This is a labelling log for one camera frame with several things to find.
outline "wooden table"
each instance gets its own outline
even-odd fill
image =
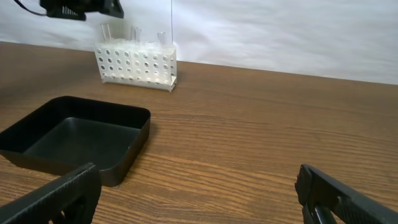
[[[102,84],[92,52],[9,43],[0,64],[0,131],[63,95],[152,112],[94,223],[302,223],[304,163],[398,210],[398,86],[179,62],[169,93]],[[0,205],[55,178],[1,157]]]

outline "white paper backdrop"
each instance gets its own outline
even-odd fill
[[[40,10],[37,0],[23,3]],[[94,13],[76,22],[5,0],[0,40],[91,50],[106,21],[118,36],[131,24],[143,39],[171,33],[170,0],[121,4],[124,20]],[[174,0],[173,22],[178,60],[398,84],[396,0]]]

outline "black tray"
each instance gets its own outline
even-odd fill
[[[72,96],[55,98],[0,133],[13,164],[65,175],[97,165],[102,184],[122,182],[149,135],[150,112]]]

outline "white backdrop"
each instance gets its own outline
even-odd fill
[[[37,1],[23,3],[39,11]],[[124,20],[93,13],[77,22],[5,0],[0,40],[91,50],[106,21],[118,37],[134,25],[143,39],[171,39],[170,0],[121,4]],[[398,84],[396,0],[174,0],[173,22],[178,60]]]

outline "wrinkled white sheet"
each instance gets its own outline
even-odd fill
[[[143,39],[171,33],[169,0],[121,4],[125,20],[93,13],[76,22],[3,1],[0,40],[91,50],[106,21],[118,35],[124,29],[114,27],[130,24]],[[174,0],[173,22],[179,60],[398,84],[396,0]]]

